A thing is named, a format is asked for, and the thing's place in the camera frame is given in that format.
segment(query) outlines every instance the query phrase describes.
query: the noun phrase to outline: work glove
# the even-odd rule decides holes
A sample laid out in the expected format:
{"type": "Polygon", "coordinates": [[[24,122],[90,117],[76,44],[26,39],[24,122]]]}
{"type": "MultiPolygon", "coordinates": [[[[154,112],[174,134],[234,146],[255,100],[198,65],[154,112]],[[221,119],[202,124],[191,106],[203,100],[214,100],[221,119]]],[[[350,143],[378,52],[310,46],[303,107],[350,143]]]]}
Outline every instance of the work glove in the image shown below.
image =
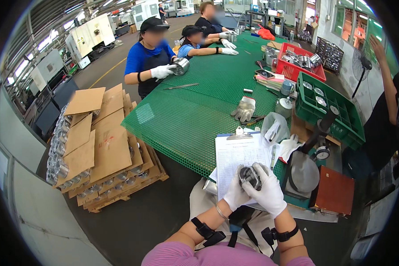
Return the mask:
{"type": "Polygon", "coordinates": [[[299,136],[296,134],[291,135],[289,140],[281,141],[281,151],[279,158],[283,163],[287,163],[290,159],[291,153],[298,149],[298,147],[303,146],[304,143],[298,143],[299,136]]]}
{"type": "Polygon", "coordinates": [[[231,43],[230,41],[225,40],[225,39],[222,40],[222,44],[223,44],[226,48],[230,48],[230,49],[236,49],[236,48],[237,48],[236,45],[234,45],[233,43],[231,43]]]}
{"type": "Polygon", "coordinates": [[[222,54],[224,54],[224,55],[237,55],[239,53],[238,53],[238,51],[233,50],[231,48],[222,48],[222,54]]]}
{"type": "Polygon", "coordinates": [[[229,32],[229,33],[234,33],[234,34],[238,35],[236,32],[231,31],[231,30],[228,30],[227,32],[229,32]]]}
{"type": "Polygon", "coordinates": [[[250,200],[250,196],[241,188],[239,184],[239,171],[244,167],[240,164],[234,174],[234,177],[229,184],[228,192],[224,195],[223,199],[228,203],[232,211],[238,209],[241,205],[246,204],[250,200]]]}
{"type": "Polygon", "coordinates": [[[236,120],[240,122],[250,121],[256,109],[256,100],[247,96],[244,96],[238,104],[238,107],[232,111],[231,116],[234,116],[236,120]]]}
{"type": "Polygon", "coordinates": [[[223,39],[227,40],[229,38],[229,32],[225,31],[225,32],[219,33],[219,38],[223,38],[223,39]]]}
{"type": "Polygon", "coordinates": [[[165,66],[157,66],[151,69],[151,77],[156,77],[157,79],[162,79],[172,74],[172,68],[175,68],[176,65],[165,65],[165,66]]]}
{"type": "Polygon", "coordinates": [[[262,188],[257,191],[250,182],[243,183],[242,187],[250,197],[265,208],[271,217],[275,219],[287,207],[279,181],[267,166],[255,162],[253,163],[253,168],[259,175],[262,188]]]}

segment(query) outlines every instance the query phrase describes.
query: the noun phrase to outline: green plastic crate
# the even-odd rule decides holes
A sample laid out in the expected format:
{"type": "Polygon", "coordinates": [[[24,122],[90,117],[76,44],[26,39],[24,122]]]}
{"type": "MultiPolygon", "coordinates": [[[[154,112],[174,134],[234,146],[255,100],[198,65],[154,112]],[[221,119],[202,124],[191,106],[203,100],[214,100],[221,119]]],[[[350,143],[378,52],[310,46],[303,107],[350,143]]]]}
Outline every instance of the green plastic crate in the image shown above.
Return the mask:
{"type": "Polygon", "coordinates": [[[300,97],[296,100],[296,116],[314,125],[318,119],[323,118],[329,107],[335,106],[339,115],[331,126],[330,135],[346,144],[353,150],[358,149],[365,142],[362,121],[355,105],[339,92],[325,83],[300,72],[297,79],[300,97]],[[320,88],[324,96],[317,94],[303,86],[303,82],[310,83],[313,88],[320,88]],[[322,97],[327,106],[322,106],[316,101],[316,96],[322,97]]]}

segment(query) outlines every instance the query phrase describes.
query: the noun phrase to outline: workbench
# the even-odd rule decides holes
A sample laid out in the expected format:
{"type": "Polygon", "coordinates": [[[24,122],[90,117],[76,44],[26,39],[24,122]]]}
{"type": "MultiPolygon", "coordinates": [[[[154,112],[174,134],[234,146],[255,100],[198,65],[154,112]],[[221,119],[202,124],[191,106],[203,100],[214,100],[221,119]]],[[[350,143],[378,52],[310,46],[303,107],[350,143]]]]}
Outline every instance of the workbench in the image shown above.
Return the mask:
{"type": "MultiPolygon", "coordinates": [[[[281,38],[275,41],[286,42],[281,38]]],[[[216,135],[234,133],[240,125],[230,113],[237,108],[241,98],[248,96],[256,100],[254,114],[258,116],[275,109],[277,96],[253,79],[254,71],[259,69],[254,62],[263,57],[260,47],[268,42],[245,31],[234,43],[238,55],[193,57],[183,76],[172,75],[162,81],[123,120],[122,125],[154,149],[208,178],[216,167],[216,135]],[[166,89],[190,83],[199,85],[166,89]],[[253,93],[245,93],[244,88],[253,90],[253,93]]],[[[287,119],[287,125],[291,126],[291,118],[287,119]]],[[[262,121],[249,127],[254,129],[256,126],[261,127],[262,121]]],[[[284,163],[278,160],[274,173],[280,183],[283,168],[284,163]]],[[[307,210],[295,211],[299,214],[294,217],[302,218],[299,216],[305,211],[305,216],[314,216],[307,210]]]]}

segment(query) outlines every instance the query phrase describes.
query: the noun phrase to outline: silver bracelet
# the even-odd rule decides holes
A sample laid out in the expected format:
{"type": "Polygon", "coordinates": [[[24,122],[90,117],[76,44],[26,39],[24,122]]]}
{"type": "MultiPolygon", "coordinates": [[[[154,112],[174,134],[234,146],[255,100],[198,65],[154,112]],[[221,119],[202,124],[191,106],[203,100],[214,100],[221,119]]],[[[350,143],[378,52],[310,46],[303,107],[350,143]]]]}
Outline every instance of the silver bracelet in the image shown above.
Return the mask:
{"type": "Polygon", "coordinates": [[[220,216],[222,216],[225,220],[229,220],[229,218],[223,215],[223,212],[220,210],[219,206],[217,206],[217,203],[214,206],[216,207],[216,210],[220,214],[220,216]]]}

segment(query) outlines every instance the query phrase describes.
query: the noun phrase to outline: concrete floor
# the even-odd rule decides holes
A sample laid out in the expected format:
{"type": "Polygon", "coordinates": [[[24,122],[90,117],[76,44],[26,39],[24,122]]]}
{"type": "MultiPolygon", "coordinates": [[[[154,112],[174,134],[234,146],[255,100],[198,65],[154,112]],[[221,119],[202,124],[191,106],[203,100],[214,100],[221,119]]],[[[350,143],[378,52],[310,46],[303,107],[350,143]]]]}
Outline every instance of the concrete floor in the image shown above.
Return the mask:
{"type": "MultiPolygon", "coordinates": [[[[167,39],[172,46],[179,39],[184,26],[194,24],[198,14],[170,18],[167,39]]],[[[123,88],[137,102],[137,85],[124,84],[125,58],[137,42],[137,34],[119,38],[123,45],[108,52],[75,76],[80,89],[111,88],[123,83],[123,88]]],[[[328,78],[330,86],[342,90],[337,77],[328,78]]],[[[174,160],[158,153],[170,178],[158,181],[132,195],[127,202],[118,201],[105,207],[101,213],[88,213],[77,206],[76,199],[68,199],[68,206],[96,248],[114,265],[140,265],[142,259],[156,244],[163,242],[189,218],[189,194],[200,176],[174,160]]],[[[360,193],[355,193],[354,209],[349,219],[338,223],[318,223],[296,220],[302,231],[309,256],[316,265],[346,265],[349,250],[357,232],[361,214],[360,193]]],[[[279,263],[279,253],[274,256],[279,263]]]]}

